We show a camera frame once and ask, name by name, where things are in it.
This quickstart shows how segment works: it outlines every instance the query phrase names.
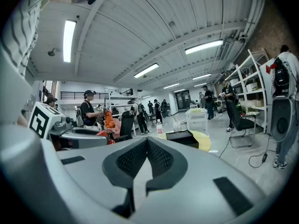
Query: black tray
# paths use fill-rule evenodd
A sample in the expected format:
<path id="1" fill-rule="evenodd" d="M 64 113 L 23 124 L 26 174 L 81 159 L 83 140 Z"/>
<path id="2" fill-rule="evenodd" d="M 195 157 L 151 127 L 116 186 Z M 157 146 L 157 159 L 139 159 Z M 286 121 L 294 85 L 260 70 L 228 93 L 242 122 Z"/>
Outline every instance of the black tray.
<path id="1" fill-rule="evenodd" d="M 174 141 L 176 143 L 184 144 L 190 147 L 198 148 L 199 143 L 193 137 L 193 134 L 189 130 L 166 133 L 167 140 Z"/>

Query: rectangular light fixture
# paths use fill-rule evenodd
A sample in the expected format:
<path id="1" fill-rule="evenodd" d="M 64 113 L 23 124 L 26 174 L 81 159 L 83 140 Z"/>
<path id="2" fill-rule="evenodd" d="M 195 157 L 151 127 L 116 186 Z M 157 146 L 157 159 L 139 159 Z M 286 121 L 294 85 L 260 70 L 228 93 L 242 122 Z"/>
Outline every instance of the rectangular light fixture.
<path id="1" fill-rule="evenodd" d="M 178 91 L 175 91 L 175 92 L 179 92 L 179 91 L 184 91 L 185 89 L 181 89 L 181 90 L 178 90 Z"/>
<path id="2" fill-rule="evenodd" d="M 64 26 L 64 62 L 71 62 L 71 43 L 73 40 L 76 21 L 66 20 Z"/>
<path id="3" fill-rule="evenodd" d="M 199 78 L 203 78 L 203 77 L 209 77 L 211 74 L 207 74 L 207 75 L 204 75 L 204 76 L 200 76 L 200 77 L 195 77 L 193 78 L 193 80 L 196 80 L 196 79 L 199 79 Z"/>
<path id="4" fill-rule="evenodd" d="M 164 87 L 163 89 L 167 89 L 167 88 L 170 88 L 170 87 L 173 87 L 173 86 L 176 86 L 176 85 L 178 85 L 179 83 L 177 83 L 177 84 L 172 84 L 172 85 L 170 85 L 170 86 L 166 86 L 166 87 Z"/>
<path id="5" fill-rule="evenodd" d="M 221 40 L 216 40 L 216 41 L 213 41 L 213 42 L 207 42 L 207 43 L 204 43 L 204 44 L 200 44 L 200 45 L 185 49 L 185 53 L 186 53 L 186 55 L 188 55 L 188 54 L 193 53 L 195 51 L 207 49 L 207 48 L 210 48 L 210 47 L 221 46 L 222 44 L 223 44 L 222 39 Z"/>
<path id="6" fill-rule="evenodd" d="M 204 85 L 204 84 L 206 84 L 206 83 L 203 83 L 203 84 L 197 84 L 197 85 L 195 85 L 194 87 L 196 87 L 196 86 L 200 86 L 200 85 Z"/>
<path id="7" fill-rule="evenodd" d="M 137 73 L 136 75 L 134 75 L 134 77 L 135 77 L 135 78 L 139 78 L 139 77 L 143 76 L 144 74 L 150 72 L 151 70 L 153 70 L 153 69 L 155 69 L 155 68 L 157 68 L 157 67 L 159 67 L 159 65 L 158 65 L 157 63 L 152 64 L 152 65 L 149 66 L 148 68 L 146 68 L 146 69 L 140 71 L 139 73 Z"/>

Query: round yellow table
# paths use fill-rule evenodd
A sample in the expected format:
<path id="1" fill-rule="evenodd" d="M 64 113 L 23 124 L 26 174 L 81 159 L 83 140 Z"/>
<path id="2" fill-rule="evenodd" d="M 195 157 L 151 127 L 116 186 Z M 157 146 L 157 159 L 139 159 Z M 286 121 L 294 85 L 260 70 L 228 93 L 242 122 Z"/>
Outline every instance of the round yellow table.
<path id="1" fill-rule="evenodd" d="M 210 138 L 207 135 L 205 135 L 204 133 L 201 133 L 199 131 L 194 131 L 194 130 L 189 130 L 189 131 L 193 134 L 193 137 L 198 142 L 198 144 L 199 144 L 198 149 L 209 152 L 211 149 Z M 163 133 L 162 139 L 167 140 L 166 133 Z"/>

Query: sneaker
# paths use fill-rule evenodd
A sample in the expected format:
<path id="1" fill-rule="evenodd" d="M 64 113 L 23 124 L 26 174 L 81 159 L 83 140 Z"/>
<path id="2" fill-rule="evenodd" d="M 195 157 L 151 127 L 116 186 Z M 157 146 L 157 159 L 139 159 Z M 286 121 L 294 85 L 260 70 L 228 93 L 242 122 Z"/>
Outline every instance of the sneaker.
<path id="1" fill-rule="evenodd" d="M 273 167 L 274 167 L 274 168 L 280 168 L 280 169 L 285 168 L 287 165 L 288 165 L 287 162 L 284 162 L 283 164 L 279 165 L 279 164 L 276 162 L 276 160 L 275 160 L 275 162 L 273 163 Z"/>

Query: black metal railing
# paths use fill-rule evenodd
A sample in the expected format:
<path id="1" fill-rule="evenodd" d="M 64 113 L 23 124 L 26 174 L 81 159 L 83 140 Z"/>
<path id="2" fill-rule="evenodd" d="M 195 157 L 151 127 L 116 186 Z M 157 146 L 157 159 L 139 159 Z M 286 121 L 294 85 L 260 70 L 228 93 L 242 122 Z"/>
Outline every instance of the black metal railing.
<path id="1" fill-rule="evenodd" d="M 96 93 L 94 95 L 94 99 L 106 99 L 109 98 L 108 93 Z M 84 92 L 68 92 L 68 91 L 61 91 L 60 92 L 60 99 L 84 99 Z"/>
<path id="2" fill-rule="evenodd" d="M 123 95 L 123 96 L 131 96 L 131 95 L 133 95 L 133 89 L 129 89 L 127 91 L 124 91 L 123 93 L 121 93 L 121 95 Z"/>

